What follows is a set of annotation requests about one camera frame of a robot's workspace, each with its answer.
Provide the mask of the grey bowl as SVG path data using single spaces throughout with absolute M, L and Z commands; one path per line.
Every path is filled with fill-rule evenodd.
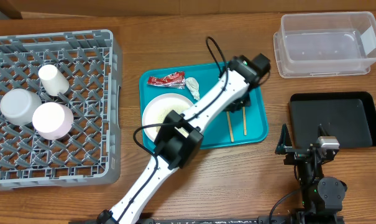
M 10 90 L 2 97 L 0 110 L 11 124 L 22 126 L 32 122 L 33 114 L 41 104 L 37 94 L 18 88 Z

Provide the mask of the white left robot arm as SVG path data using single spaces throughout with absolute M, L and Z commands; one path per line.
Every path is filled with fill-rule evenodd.
M 96 223 L 137 223 L 144 207 L 165 180 L 195 157 L 203 134 L 214 118 L 257 88 L 269 71 L 270 60 L 262 54 L 253 60 L 243 55 L 234 57 L 225 64 L 217 84 L 191 108 L 182 114 L 169 112 L 159 124 L 155 149 L 150 153 L 147 167 L 123 199 L 98 215 Z

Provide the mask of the wooden chopstick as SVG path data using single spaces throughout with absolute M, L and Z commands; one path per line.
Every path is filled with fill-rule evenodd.
M 247 122 L 246 122 L 246 112 L 245 106 L 242 107 L 242 120 L 243 120 L 243 128 L 244 128 L 244 135 L 247 135 Z
M 230 140 L 231 140 L 231 142 L 234 142 L 234 135 L 233 135 L 233 130 L 232 130 L 231 117 L 230 117 L 230 113 L 228 111 L 226 112 L 226 116 L 227 116 L 227 124 L 228 124 L 228 129 L 229 129 Z

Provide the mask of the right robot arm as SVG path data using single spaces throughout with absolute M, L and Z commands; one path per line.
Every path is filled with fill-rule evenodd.
M 322 165 L 334 160 L 339 152 L 339 142 L 318 126 L 318 138 L 307 149 L 295 149 L 291 143 L 287 126 L 281 129 L 275 153 L 284 155 L 285 165 L 294 167 L 300 187 L 282 197 L 271 209 L 269 223 L 344 224 L 344 218 L 337 213 L 342 210 L 347 185 L 334 177 L 323 174 Z M 284 217 L 274 217 L 278 205 L 294 194 L 300 193 L 302 208 L 295 209 Z

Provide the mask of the white napkin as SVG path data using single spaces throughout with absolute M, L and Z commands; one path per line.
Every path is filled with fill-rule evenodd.
M 185 85 L 189 89 L 190 93 L 192 94 L 193 98 L 196 101 L 200 100 L 200 94 L 199 94 L 199 83 L 197 80 L 193 77 L 189 77 L 185 79 Z

